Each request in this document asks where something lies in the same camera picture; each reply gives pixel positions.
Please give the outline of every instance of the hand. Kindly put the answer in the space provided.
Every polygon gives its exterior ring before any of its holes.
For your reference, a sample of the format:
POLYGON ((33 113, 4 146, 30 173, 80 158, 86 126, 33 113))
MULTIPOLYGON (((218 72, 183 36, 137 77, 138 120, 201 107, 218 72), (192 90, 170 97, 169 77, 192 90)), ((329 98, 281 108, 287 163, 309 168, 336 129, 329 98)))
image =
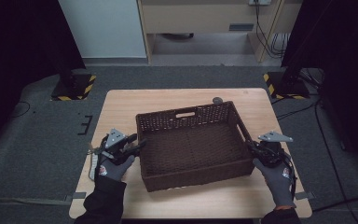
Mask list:
POLYGON ((279 207, 296 207, 292 200, 292 194, 289 190, 292 183, 290 170, 284 163, 275 168, 264 166, 259 159, 254 159, 253 163, 266 178, 267 186, 272 193, 272 198, 276 204, 275 209, 279 207))
POLYGON ((135 161, 134 156, 129 156, 125 162, 120 165, 114 165, 107 157, 101 155, 101 165, 99 170, 99 175, 104 175, 108 178, 114 179, 116 181, 121 181, 121 178, 126 173, 127 169, 135 161))

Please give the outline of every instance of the small round object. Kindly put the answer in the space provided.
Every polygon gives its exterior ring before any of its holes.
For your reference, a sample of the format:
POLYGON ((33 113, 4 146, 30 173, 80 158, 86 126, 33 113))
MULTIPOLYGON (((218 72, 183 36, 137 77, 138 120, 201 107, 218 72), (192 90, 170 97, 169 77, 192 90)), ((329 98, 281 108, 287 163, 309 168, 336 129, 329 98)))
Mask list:
POLYGON ((212 99, 212 102, 213 102, 214 104, 216 104, 216 105, 221 105, 221 104, 223 103, 223 100, 222 100, 222 98, 220 98, 220 97, 214 97, 214 98, 212 99))

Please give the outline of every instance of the white wall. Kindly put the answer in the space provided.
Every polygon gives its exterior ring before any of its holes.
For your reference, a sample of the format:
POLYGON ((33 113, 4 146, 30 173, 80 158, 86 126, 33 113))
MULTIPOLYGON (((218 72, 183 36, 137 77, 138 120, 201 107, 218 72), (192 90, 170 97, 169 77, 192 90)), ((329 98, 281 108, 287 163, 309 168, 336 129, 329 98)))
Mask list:
POLYGON ((136 0, 59 0, 83 58, 146 58, 136 0))

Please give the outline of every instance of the light wooden tabletop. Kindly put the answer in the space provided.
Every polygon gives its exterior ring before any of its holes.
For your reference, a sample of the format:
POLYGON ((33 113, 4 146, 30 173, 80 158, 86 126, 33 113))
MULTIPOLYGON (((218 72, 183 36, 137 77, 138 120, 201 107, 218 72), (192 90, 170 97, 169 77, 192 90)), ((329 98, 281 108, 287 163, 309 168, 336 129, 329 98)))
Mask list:
MULTIPOLYGON (((91 144, 98 147, 112 128, 125 134, 136 133, 137 114, 207 105, 214 97, 234 103, 254 140, 258 140, 257 136, 262 133, 281 133, 263 89, 114 90, 106 95, 91 144)), ((285 143, 282 147, 290 154, 285 143)), ((87 156, 76 189, 76 192, 87 192, 87 195, 94 189, 94 182, 89 179, 90 160, 87 156)), ((275 207, 264 177, 257 169, 249 176, 202 186, 147 192, 141 178, 139 158, 136 158, 123 181, 128 184, 123 218, 258 218, 275 207)), ((302 191, 298 176, 296 192, 302 191)), ((70 217, 76 218, 85 212, 83 202, 84 199, 73 199, 70 217)), ((299 217, 310 217, 307 199, 295 200, 295 204, 299 217)))

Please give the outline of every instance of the gray carpet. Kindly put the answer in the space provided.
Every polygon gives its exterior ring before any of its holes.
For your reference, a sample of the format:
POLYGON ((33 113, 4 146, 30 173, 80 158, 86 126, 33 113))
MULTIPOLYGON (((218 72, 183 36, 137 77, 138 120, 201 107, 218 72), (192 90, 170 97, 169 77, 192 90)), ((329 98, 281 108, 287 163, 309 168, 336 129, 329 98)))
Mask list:
MULTIPOLYGON (((240 66, 110 66, 89 67, 97 76, 82 101, 50 101, 59 77, 27 86, 7 126, 0 133, 0 198, 63 200, 72 194, 83 167, 106 93, 119 89, 264 88, 262 75, 279 67, 240 66), (82 123, 92 116, 87 134, 82 123)), ((277 116, 318 100, 282 100, 273 104, 277 116)), ((343 151, 330 119, 318 107, 319 119, 347 198, 358 197, 358 155, 343 151)), ((312 209, 343 200, 332 162, 316 122, 314 107, 280 119, 306 190, 313 192, 312 209)), ((358 217, 358 202, 351 203, 358 217)), ((0 223, 72 223, 67 205, 0 204, 0 223)), ((346 205, 303 219, 303 223, 356 223, 346 205)))

